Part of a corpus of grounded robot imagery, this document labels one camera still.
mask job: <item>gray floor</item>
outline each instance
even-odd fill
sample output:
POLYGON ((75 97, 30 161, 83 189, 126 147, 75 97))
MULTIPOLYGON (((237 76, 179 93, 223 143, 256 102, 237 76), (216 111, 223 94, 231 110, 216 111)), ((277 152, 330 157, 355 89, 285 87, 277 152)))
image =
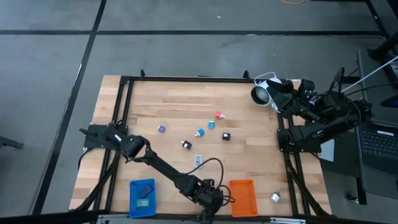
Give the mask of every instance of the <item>gray floor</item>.
MULTIPOLYGON (((0 1, 0 29, 91 30, 100 1, 0 1)), ((374 2, 394 30, 396 18, 374 2)), ((278 0, 108 1, 101 30, 377 30, 361 2, 278 0)), ((0 152, 0 217, 25 215, 60 124, 83 56, 86 35, 0 35, 0 135, 25 143, 0 152)), ((103 75, 241 77, 273 70, 282 78, 313 80, 325 90, 340 67, 356 68, 356 51, 382 39, 233 35, 97 36, 44 206, 68 209, 84 137, 103 75)), ((355 182, 324 173, 333 213, 339 217, 394 223, 398 201, 368 194, 368 206, 345 200, 355 182)))

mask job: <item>wooden tabletop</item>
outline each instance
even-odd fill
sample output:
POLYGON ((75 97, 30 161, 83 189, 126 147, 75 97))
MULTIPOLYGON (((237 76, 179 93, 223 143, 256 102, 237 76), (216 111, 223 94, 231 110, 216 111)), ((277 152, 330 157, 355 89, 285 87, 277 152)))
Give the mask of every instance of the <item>wooden tabletop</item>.
MULTIPOLYGON (((93 122, 108 124, 111 121, 120 76, 104 76, 96 102, 93 122)), ((147 138, 152 150, 180 172, 193 169, 196 154, 204 159, 219 158, 224 165, 223 184, 230 180, 254 180, 259 215, 292 215, 289 188, 283 154, 279 151, 276 129, 277 116, 271 107, 261 107, 250 97, 250 83, 203 83, 203 82, 142 82, 135 81, 127 125, 130 134, 147 138), (222 111, 226 118, 215 119, 215 112, 222 111), (209 120, 215 121, 215 129, 208 129, 209 120), (158 125, 166 132, 157 131, 158 125), (200 128, 205 130, 201 138, 194 137, 200 128), (223 132, 231 133, 232 139, 221 139, 223 132), (188 151, 181 141, 192 143, 188 151), (280 200, 274 203, 270 197, 280 192, 280 200)), ((127 88, 124 88, 122 115, 127 88)), ((303 120, 294 118, 295 124, 303 120)), ((97 184, 104 149, 89 152, 81 162, 70 208, 76 208, 97 184)), ((318 203, 330 211, 329 199, 319 160, 311 154, 301 153, 305 183, 318 203)), ((181 195, 173 182, 144 163, 120 160, 114 190, 112 212, 129 212, 129 183, 137 179, 154 178, 156 182, 156 212, 173 214, 198 214, 202 207, 181 195)), ((209 162, 194 173, 201 179, 212 178, 218 183, 220 165, 209 162)), ((103 190, 100 208, 108 186, 103 190)), ((299 211, 303 212, 300 193, 296 187, 299 211)), ((217 213, 230 215, 227 205, 217 213)))

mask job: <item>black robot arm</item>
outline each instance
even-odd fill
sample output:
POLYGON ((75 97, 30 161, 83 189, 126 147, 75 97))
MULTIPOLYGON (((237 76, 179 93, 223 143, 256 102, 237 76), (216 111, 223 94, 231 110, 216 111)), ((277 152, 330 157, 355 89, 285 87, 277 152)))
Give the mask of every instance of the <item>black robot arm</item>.
POLYGON ((292 82, 267 81, 267 89, 277 112, 284 118, 299 116, 305 125, 278 130, 279 146, 288 152, 321 152, 320 144, 345 133, 371 118, 371 105, 364 99, 352 101, 344 94, 328 91, 314 92, 312 81, 302 80, 298 90, 292 82))
POLYGON ((165 175, 182 195, 193 203, 203 206, 202 223, 211 223, 213 215, 223 206, 224 194, 220 189, 221 183, 216 187, 213 179, 201 180, 194 175, 180 173, 151 149, 150 142, 146 138, 126 136, 114 123, 109 123, 102 133, 89 133, 84 129, 80 131, 85 133, 87 138, 95 138, 105 147, 119 151, 126 158, 126 162, 143 162, 165 175), (137 157, 142 148, 145 148, 144 155, 137 157))

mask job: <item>keyboard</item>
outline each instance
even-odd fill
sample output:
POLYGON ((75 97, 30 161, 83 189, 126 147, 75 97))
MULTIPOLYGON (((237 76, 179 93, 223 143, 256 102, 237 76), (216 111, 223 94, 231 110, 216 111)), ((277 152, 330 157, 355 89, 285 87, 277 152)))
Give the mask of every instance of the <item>keyboard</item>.
POLYGON ((362 152, 398 160, 398 138, 386 134, 361 131, 362 152))

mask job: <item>orange basket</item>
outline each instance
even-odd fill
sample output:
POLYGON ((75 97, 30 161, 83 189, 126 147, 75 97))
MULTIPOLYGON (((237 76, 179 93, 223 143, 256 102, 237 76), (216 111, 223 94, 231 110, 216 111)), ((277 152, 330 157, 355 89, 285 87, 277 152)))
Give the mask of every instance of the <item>orange basket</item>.
POLYGON ((233 217, 258 216, 256 193, 253 180, 230 180, 231 196, 235 198, 232 205, 233 217))

